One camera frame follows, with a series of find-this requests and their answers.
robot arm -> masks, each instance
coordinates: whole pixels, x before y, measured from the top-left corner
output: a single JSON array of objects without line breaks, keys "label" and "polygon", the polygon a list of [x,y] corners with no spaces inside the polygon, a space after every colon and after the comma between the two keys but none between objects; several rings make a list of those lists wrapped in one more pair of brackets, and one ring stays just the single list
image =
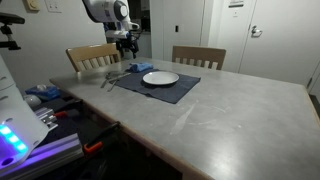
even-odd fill
[{"label": "robot arm", "polygon": [[96,23],[107,23],[107,38],[117,39],[117,49],[123,55],[122,48],[130,49],[135,57],[139,50],[137,39],[131,33],[140,27],[132,23],[129,17],[127,0],[83,0],[88,16]]}]

table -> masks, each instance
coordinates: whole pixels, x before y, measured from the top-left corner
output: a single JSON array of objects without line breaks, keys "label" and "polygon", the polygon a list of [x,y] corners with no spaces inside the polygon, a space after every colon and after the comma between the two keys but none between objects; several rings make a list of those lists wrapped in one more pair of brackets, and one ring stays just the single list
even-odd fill
[{"label": "table", "polygon": [[[120,87],[129,63],[201,77],[177,104]],[[183,173],[183,179],[320,179],[319,118],[304,86],[137,58],[50,80]]]}]

white wall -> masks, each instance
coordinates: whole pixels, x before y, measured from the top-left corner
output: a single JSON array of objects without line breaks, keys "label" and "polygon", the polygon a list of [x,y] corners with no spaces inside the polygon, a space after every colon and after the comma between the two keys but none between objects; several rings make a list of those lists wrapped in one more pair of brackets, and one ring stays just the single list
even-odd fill
[{"label": "white wall", "polygon": [[59,0],[62,13],[49,13],[44,0],[38,0],[40,11],[27,12],[24,0],[5,0],[0,12],[17,14],[26,23],[13,25],[13,38],[22,47],[18,51],[1,49],[19,89],[49,84],[49,78],[74,72],[65,50],[70,47],[105,43],[102,24],[93,23],[81,0]]},{"label": "white wall", "polygon": [[214,0],[208,46],[227,50],[225,71],[239,71],[255,1],[245,0],[243,7],[229,8],[230,0]]},{"label": "white wall", "polygon": [[150,0],[152,58],[163,59],[164,0]]},{"label": "white wall", "polygon": [[144,32],[141,34],[138,40],[139,51],[137,52],[137,57],[152,57],[151,48],[151,34],[149,32]]},{"label": "white wall", "polygon": [[[201,35],[200,35],[200,45],[201,46],[208,46],[209,43],[209,35],[210,32],[210,22],[212,17],[212,7],[213,7],[214,0],[204,0],[204,9],[203,9],[203,21],[202,23],[202,29],[201,29]],[[183,0],[175,0],[172,2],[173,4],[177,3],[183,3]],[[197,6],[198,2],[194,1],[193,6]],[[165,7],[170,6],[169,0],[150,0],[150,15],[151,15],[151,44],[152,44],[152,58],[154,59],[167,59],[170,60],[171,58],[165,58],[164,52],[165,52],[165,43],[164,38],[170,38],[170,37],[164,37],[164,31],[166,27],[164,26],[164,18],[167,17],[166,20],[168,20],[170,17],[173,19],[176,18],[175,14],[168,14],[168,10]],[[183,11],[183,9],[177,9],[177,13]],[[191,25],[190,28],[192,28],[193,24],[196,24],[191,19],[187,25]]]}]

wooden chair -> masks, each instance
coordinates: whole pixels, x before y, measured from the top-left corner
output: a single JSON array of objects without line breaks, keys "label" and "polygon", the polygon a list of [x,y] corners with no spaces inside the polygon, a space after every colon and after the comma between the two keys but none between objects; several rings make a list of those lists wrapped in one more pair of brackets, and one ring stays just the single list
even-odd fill
[{"label": "wooden chair", "polygon": [[70,48],[66,53],[77,72],[121,61],[114,43]]},{"label": "wooden chair", "polygon": [[212,69],[217,63],[217,70],[221,70],[226,50],[206,47],[173,46],[172,62],[188,64]]}]

